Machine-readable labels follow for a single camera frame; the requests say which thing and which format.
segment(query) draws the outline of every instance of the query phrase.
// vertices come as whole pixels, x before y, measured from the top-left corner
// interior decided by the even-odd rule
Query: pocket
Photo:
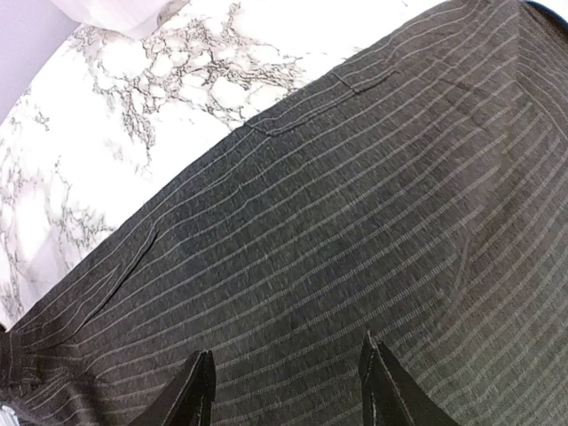
[[[328,113],[396,74],[394,66],[363,51],[245,123],[276,137]]]
[[[30,348],[40,351],[65,343],[92,321],[136,271],[157,236],[155,224],[148,221],[138,232],[122,242],[122,248],[116,256],[108,256],[104,261],[90,267],[96,262],[96,258],[92,258],[90,262],[85,263],[85,268],[90,268],[87,272],[81,269],[71,272],[66,280],[71,280],[73,285],[56,293],[58,296],[55,300],[36,314],[34,322],[21,329],[20,332],[27,342],[30,342]],[[81,273],[83,276],[73,282],[76,275]]]

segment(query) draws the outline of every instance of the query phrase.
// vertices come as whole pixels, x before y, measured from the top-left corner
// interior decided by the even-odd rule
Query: pinstripe fabric
[[[212,350],[212,424],[360,424],[371,329],[460,425],[568,423],[568,39],[455,0],[221,141],[3,337],[32,424],[124,425]]]

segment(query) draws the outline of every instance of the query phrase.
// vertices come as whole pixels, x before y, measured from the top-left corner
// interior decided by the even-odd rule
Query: white marble pattern
[[[143,41],[79,28],[0,127],[0,322],[232,129],[440,1],[175,0]]]

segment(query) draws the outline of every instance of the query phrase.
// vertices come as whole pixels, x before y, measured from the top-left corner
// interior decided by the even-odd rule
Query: pinstripe pants
[[[568,424],[568,33],[454,0],[237,129],[0,340],[24,424],[360,424],[368,329],[460,425]]]

